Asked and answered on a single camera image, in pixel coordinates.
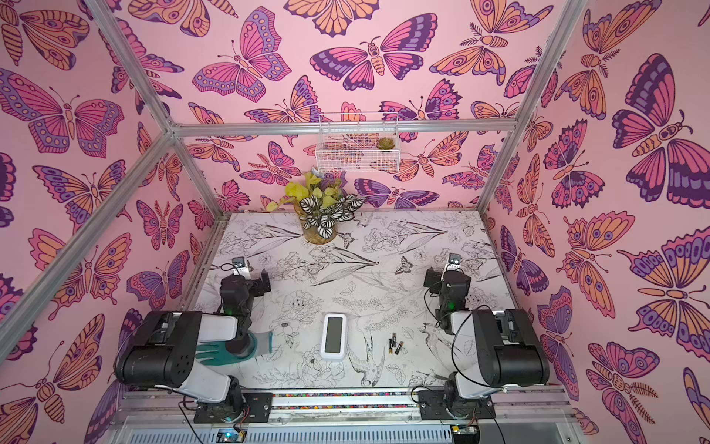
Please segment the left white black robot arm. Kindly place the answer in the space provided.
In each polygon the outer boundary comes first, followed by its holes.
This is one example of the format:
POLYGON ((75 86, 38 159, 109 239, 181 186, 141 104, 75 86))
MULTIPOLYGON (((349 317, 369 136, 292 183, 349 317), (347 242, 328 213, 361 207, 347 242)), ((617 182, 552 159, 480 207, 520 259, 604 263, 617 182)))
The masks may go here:
POLYGON ((251 332, 253 303, 271 292, 267 271, 258 279, 240 273, 221 281, 221 311, 152 311, 125 340, 114 364, 119 382, 142 389, 162 389, 216 408, 228 419, 241 416, 247 401, 236 377, 210 368, 201 346, 214 346, 239 362, 271 353, 271 335, 251 332))

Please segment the white digital alarm clock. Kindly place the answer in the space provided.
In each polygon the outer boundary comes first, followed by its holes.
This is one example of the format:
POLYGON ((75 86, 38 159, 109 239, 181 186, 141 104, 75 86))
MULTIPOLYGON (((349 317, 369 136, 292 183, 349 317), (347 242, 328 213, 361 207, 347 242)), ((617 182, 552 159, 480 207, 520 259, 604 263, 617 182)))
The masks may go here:
POLYGON ((320 355, 327 361, 342 361, 348 351, 348 318, 345 314, 326 314, 320 355))

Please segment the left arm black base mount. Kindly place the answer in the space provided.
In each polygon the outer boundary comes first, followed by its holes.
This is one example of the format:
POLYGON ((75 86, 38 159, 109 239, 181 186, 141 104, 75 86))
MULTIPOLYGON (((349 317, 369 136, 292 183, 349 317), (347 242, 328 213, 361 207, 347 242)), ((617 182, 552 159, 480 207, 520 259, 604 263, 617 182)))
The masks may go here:
POLYGON ((273 392, 245 392, 236 403, 198 403, 193 421, 198 425, 267 423, 272 411, 273 392))

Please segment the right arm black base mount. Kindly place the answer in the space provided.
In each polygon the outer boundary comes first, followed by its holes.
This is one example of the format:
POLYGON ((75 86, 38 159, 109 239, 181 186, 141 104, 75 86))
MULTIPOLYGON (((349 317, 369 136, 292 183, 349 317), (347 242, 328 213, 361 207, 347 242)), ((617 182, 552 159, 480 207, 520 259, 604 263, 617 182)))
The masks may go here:
POLYGON ((466 400, 445 390, 422 388, 412 394, 419 405, 423 420, 496 419, 497 414, 490 398, 466 400))

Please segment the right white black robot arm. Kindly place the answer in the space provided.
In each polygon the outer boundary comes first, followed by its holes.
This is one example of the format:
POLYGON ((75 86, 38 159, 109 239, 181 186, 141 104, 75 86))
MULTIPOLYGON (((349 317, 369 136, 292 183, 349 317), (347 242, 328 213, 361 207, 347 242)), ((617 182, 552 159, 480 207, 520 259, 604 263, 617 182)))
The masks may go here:
POLYGON ((520 309, 467 306, 473 280, 458 269, 428 268, 423 286, 435 296, 436 326, 450 336, 454 372, 443 388, 449 412, 486 404, 490 395, 512 387, 549 383, 550 368, 527 314, 520 309))

